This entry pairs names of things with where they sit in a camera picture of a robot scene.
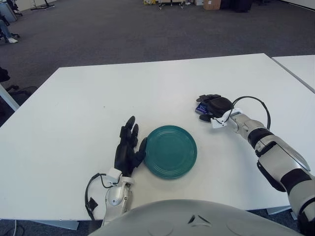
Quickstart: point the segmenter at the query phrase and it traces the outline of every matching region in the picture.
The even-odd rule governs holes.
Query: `teal plate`
[[[197,146],[184,129],[166,125],[148,136],[144,159],[149,170],[160,178],[174,179],[186,174],[195,164]]]

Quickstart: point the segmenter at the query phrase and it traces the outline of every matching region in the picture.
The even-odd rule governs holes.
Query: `white bracket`
[[[234,115],[234,114],[238,114],[238,113],[243,113],[243,111],[239,108],[234,108],[231,110],[228,110],[227,112],[225,112],[223,114],[223,116],[221,118],[211,118],[211,124],[212,124],[212,127],[214,129],[217,129],[217,128],[222,128],[224,126],[227,126],[227,120],[230,116]]]

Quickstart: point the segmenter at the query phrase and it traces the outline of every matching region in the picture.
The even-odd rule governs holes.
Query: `white table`
[[[0,97],[14,110],[16,111],[20,106],[16,101],[10,96],[10,94],[5,90],[5,88],[0,84]]]
[[[272,58],[315,93],[315,55]]]
[[[315,169],[315,94],[265,54],[59,68],[0,128],[0,218],[88,220],[85,187],[113,166],[120,128],[132,115],[139,140],[171,124],[187,130],[198,148],[194,167],[180,179],[155,177],[144,164],[135,169],[132,207],[166,199],[241,209],[288,205],[286,193],[259,172],[247,141],[198,120],[195,100],[210,93],[262,99],[272,132]],[[266,124],[260,103],[238,106]],[[90,186],[96,219],[104,217],[105,193],[100,180]]]

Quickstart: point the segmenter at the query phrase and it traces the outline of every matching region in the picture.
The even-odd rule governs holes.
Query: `wire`
[[[236,98],[236,99],[234,100],[234,102],[232,102],[233,108],[234,108],[235,104],[236,104],[239,100],[241,100],[241,99],[243,99],[243,98],[252,98],[252,99],[255,99],[255,100],[259,101],[259,102],[262,104],[262,106],[265,108],[266,113],[267,113],[267,129],[270,129],[270,124],[271,124],[270,113],[269,113],[269,111],[268,111],[268,109],[267,109],[265,103],[264,103],[263,101],[261,101],[260,99],[258,99],[258,98],[256,98],[256,97],[252,97],[252,96],[242,96],[242,97]]]
[[[92,178],[90,179],[90,181],[89,181],[89,183],[88,183],[88,185],[87,185],[87,187],[86,187],[86,189],[85,189],[85,194],[84,194],[85,208],[86,208],[86,210],[87,210],[87,212],[88,212],[88,214],[89,214],[89,216],[90,216],[90,218],[91,218],[92,220],[95,220],[95,218],[94,218],[94,216],[93,216],[93,210],[91,209],[91,207],[90,207],[90,205],[89,205],[88,189],[89,189],[89,186],[90,186],[90,184],[92,183],[92,181],[93,181],[94,179],[96,179],[97,177],[99,177],[99,176],[100,176],[100,179],[101,179],[101,181],[102,181],[102,185],[103,185],[104,188],[111,188],[111,187],[113,187],[114,185],[118,184],[118,183],[119,183],[119,180],[120,180],[120,176],[119,176],[119,178],[118,178],[118,183],[112,183],[111,186],[108,186],[108,187],[107,187],[107,186],[105,186],[105,184],[104,184],[104,182],[103,182],[103,177],[102,177],[102,176],[106,176],[106,174],[104,174],[104,173],[97,173],[97,174],[95,174],[94,176],[92,176]]]
[[[24,229],[21,225],[17,225],[17,227],[16,227],[16,233],[18,232],[18,228],[21,228],[21,229],[22,229],[22,233],[21,233],[20,236],[23,236],[23,234],[24,234],[24,232],[25,232],[25,229]],[[14,227],[14,228],[11,228],[11,229],[9,229],[9,230],[7,230],[3,235],[0,235],[0,236],[7,236],[8,233],[9,233],[10,231],[14,230],[14,229],[15,229],[15,227]]]
[[[13,232],[13,236],[15,236],[16,234],[16,220],[14,221],[14,232]]]
[[[100,180],[102,181],[102,185],[103,185],[103,187],[104,188],[111,188],[111,187],[113,187],[113,185],[116,185],[116,184],[118,184],[119,183],[119,180],[120,180],[120,176],[118,177],[118,183],[112,183],[112,185],[110,185],[110,186],[105,186],[105,184],[104,184],[104,182],[103,182],[103,177],[102,176],[106,176],[106,174],[100,174]]]

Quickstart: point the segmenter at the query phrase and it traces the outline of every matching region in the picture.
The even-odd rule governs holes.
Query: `table leg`
[[[285,210],[291,209],[291,206],[279,206],[279,207],[273,207],[273,208],[267,208],[268,215],[274,215],[280,212],[283,212]]]
[[[14,111],[16,111],[20,107],[19,104],[17,104],[16,101],[5,90],[5,88],[2,87],[2,85],[0,85],[0,96]]]
[[[69,230],[77,230],[79,222],[75,220],[32,220],[37,223],[56,226]]]

